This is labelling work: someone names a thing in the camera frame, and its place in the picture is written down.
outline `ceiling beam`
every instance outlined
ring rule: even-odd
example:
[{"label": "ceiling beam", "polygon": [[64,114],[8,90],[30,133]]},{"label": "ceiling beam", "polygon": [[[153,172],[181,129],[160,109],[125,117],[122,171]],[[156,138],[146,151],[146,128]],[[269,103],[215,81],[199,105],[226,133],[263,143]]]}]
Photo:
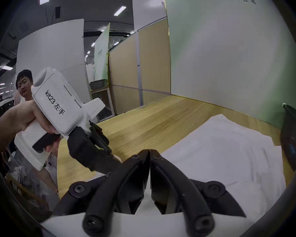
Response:
[{"label": "ceiling beam", "polygon": [[[94,36],[100,36],[101,31],[87,31],[83,32],[83,37],[94,37]],[[122,36],[127,37],[127,35],[130,35],[129,32],[109,32],[109,36]]]},{"label": "ceiling beam", "polygon": [[12,61],[13,60],[13,58],[10,58],[10,57],[4,55],[3,53],[0,53],[0,57],[5,58],[5,59],[7,59],[9,61]]}]

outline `man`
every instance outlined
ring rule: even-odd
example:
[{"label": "man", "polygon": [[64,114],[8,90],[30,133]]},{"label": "man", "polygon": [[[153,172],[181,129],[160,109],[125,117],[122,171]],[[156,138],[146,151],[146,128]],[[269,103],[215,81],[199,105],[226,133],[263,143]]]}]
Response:
[{"label": "man", "polygon": [[[32,91],[31,91],[31,86],[33,85],[33,77],[32,77],[32,72],[28,69],[22,70],[18,76],[16,77],[16,82],[15,86],[22,96],[22,99],[20,103],[26,102],[26,101],[31,101],[33,100],[32,97]],[[57,152],[58,152],[58,145],[59,145],[60,137],[59,140],[55,141],[53,145],[48,145],[45,150],[47,152],[52,152],[56,157],[57,157]],[[47,162],[46,164],[51,165],[52,161],[51,158],[49,158],[50,162]],[[40,179],[47,184],[53,191],[58,192],[58,187],[53,181],[49,171],[47,171],[46,168],[42,168],[41,171],[36,170],[33,168],[33,172],[35,172]]]},{"label": "man", "polygon": [[33,100],[31,86],[33,85],[32,72],[28,69],[22,70],[16,77],[16,89],[23,97],[20,103],[24,101]]}]

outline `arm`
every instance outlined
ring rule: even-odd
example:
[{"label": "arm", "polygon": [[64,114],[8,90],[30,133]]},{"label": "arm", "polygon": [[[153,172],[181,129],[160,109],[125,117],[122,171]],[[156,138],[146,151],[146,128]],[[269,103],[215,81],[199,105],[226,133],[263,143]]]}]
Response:
[{"label": "arm", "polygon": [[25,130],[34,119],[37,119],[45,131],[49,133],[56,131],[33,100],[7,110],[0,117],[0,152],[4,151],[13,137],[18,132]]},{"label": "arm", "polygon": [[34,173],[36,173],[39,178],[47,184],[48,187],[50,187],[54,192],[58,192],[58,187],[54,183],[53,179],[51,178],[50,173],[47,171],[46,168],[42,168],[41,171],[38,171],[37,169],[33,168]]}]

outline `screw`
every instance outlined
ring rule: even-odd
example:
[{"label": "screw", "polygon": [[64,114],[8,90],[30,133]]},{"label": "screw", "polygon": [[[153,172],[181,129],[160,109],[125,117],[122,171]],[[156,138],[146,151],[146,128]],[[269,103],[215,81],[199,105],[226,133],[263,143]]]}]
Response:
[{"label": "screw", "polygon": [[103,221],[97,216],[89,215],[86,227],[89,230],[100,232],[103,229]]},{"label": "screw", "polygon": [[86,190],[85,186],[82,184],[78,184],[74,187],[74,191],[77,193],[84,192]]},{"label": "screw", "polygon": [[198,217],[194,221],[195,231],[202,234],[209,234],[214,229],[214,221],[212,216],[204,215]]}]

